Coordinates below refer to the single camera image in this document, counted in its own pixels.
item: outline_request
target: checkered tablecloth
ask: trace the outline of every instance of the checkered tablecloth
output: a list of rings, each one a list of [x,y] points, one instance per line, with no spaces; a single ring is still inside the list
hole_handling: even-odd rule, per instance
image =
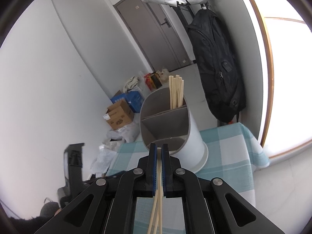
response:
[[[269,159],[249,129],[241,123],[234,123],[203,130],[200,134],[208,146],[208,160],[196,175],[207,180],[214,177],[222,178],[255,206],[252,172],[257,168],[267,167]],[[141,157],[147,155],[148,150],[143,142],[123,144],[113,159],[107,175],[131,170],[137,166]],[[138,198],[134,234],[146,234],[152,204],[152,198]],[[163,233],[185,233],[180,198],[163,198]]]

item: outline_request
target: gray door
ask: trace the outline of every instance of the gray door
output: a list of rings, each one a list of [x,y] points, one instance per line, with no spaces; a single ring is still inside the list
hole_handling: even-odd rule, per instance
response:
[[[155,71],[190,64],[187,53],[159,4],[123,0],[116,6]]]

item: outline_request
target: floor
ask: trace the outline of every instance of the floor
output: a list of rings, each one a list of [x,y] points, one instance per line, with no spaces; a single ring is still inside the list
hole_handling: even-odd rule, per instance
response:
[[[312,148],[254,173],[256,208],[285,234],[298,234],[312,216]]]

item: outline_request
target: door handle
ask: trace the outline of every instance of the door handle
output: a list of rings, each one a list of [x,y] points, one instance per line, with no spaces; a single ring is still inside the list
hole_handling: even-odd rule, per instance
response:
[[[164,23],[160,24],[161,26],[163,26],[164,24],[167,24],[168,28],[171,27],[171,25],[169,24],[168,22],[168,19],[167,18],[164,18],[163,21],[165,21]]]

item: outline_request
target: hanging backpack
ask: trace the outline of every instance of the hanging backpack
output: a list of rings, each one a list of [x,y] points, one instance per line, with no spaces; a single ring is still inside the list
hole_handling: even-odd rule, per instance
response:
[[[241,73],[226,28],[211,10],[199,10],[187,26],[211,113],[229,123],[246,106]]]

